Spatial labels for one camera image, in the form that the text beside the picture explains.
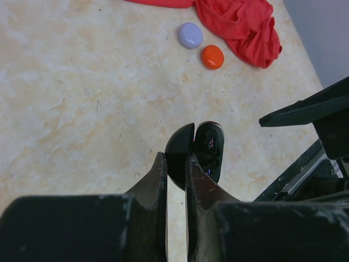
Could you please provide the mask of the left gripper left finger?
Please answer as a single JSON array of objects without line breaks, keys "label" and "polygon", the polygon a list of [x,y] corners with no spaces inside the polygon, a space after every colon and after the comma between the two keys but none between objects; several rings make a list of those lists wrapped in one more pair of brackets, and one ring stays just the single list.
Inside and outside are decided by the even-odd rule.
[{"label": "left gripper left finger", "polygon": [[167,261],[167,160],[158,152],[132,197],[123,261]]}]

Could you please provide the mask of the purple earbud charging case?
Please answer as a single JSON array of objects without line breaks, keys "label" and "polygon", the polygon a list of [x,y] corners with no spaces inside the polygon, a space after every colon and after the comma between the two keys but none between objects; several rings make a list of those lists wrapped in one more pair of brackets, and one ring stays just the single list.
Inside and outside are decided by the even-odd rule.
[{"label": "purple earbud charging case", "polygon": [[203,34],[198,25],[187,22],[180,26],[178,39],[185,48],[196,49],[203,41]]}]

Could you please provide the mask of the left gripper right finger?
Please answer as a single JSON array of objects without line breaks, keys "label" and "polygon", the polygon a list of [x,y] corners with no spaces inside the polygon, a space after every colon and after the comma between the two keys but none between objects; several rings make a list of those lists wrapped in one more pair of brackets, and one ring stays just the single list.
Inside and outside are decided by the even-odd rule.
[{"label": "left gripper right finger", "polygon": [[244,261],[245,204],[212,180],[190,154],[185,166],[187,261]]}]

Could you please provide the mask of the red round charging case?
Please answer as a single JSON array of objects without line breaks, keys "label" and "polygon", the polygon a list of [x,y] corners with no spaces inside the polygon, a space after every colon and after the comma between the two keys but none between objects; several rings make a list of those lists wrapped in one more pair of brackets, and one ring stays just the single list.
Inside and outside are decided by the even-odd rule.
[{"label": "red round charging case", "polygon": [[201,52],[201,61],[207,69],[217,70],[224,64],[224,54],[219,47],[208,45]]}]

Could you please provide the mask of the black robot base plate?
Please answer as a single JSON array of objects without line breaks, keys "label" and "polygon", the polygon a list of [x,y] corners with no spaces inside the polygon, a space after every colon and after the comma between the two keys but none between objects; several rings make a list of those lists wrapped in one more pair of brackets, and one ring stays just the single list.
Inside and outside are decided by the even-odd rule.
[{"label": "black robot base plate", "polygon": [[317,140],[256,200],[333,203],[347,209],[348,158],[329,159]]}]

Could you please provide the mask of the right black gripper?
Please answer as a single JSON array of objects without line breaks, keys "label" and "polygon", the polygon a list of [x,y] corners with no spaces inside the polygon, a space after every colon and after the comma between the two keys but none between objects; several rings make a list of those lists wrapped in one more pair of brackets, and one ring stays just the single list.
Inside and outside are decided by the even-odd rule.
[{"label": "right black gripper", "polygon": [[261,119],[262,127],[299,126],[312,123],[332,160],[348,157],[348,78],[307,99],[271,112]]}]

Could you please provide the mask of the black round charging case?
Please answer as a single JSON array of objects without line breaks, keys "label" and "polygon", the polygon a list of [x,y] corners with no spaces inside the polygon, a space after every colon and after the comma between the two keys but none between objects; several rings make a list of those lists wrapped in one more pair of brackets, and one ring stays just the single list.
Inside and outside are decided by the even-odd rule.
[{"label": "black round charging case", "polygon": [[197,128],[194,123],[180,127],[170,137],[165,148],[167,173],[172,182],[185,190],[185,167],[188,156],[195,154],[203,172],[214,182],[221,174],[224,152],[224,131],[213,121],[202,122]]}]

